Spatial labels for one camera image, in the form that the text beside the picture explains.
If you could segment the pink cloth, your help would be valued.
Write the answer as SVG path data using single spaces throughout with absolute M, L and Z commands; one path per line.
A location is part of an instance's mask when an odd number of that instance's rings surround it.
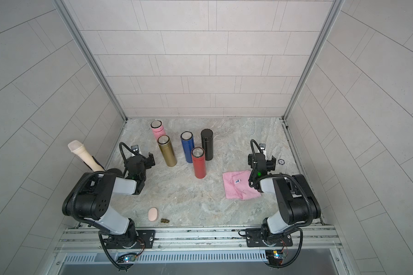
M 261 193 L 249 186 L 250 170 L 223 173 L 227 199 L 249 200 L 261 197 Z

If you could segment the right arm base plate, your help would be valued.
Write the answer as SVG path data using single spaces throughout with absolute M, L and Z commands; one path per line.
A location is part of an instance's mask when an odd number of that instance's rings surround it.
M 246 228 L 239 234 L 245 238 L 249 248 L 265 247 L 291 247 L 293 242 L 290 236 L 285 234 L 271 234 L 261 228 Z

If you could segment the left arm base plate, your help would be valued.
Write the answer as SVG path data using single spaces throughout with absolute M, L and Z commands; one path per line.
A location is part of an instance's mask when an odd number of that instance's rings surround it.
M 110 234 L 103 241 L 108 249 L 151 249 L 155 235 L 155 230 L 128 230 L 123 235 Z

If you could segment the pink thermos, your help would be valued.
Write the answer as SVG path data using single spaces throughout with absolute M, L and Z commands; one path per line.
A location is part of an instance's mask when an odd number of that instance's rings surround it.
M 158 140 L 161 136 L 166 135 L 166 131 L 162 121 L 153 120 L 150 123 L 150 127 L 156 140 Z

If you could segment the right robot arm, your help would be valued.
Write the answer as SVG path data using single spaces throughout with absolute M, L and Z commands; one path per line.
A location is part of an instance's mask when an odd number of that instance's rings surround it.
M 248 164 L 252 171 L 249 186 L 260 193 L 275 194 L 278 211 L 265 218 L 260 229 L 246 229 L 249 247 L 292 246 L 291 234 L 320 218 L 321 208 L 302 174 L 270 174 L 276 159 L 252 153 Z

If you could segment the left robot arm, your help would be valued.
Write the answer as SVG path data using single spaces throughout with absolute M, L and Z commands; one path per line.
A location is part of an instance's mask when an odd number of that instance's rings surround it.
M 155 166 L 148 157 L 134 155 L 125 160 L 125 175 L 118 169 L 84 173 L 65 199 L 62 212 L 80 223 L 99 229 L 101 243 L 108 249 L 153 246 L 154 230 L 137 230 L 131 218 L 119 214 L 110 204 L 114 194 L 138 195 L 145 186 L 146 171 Z

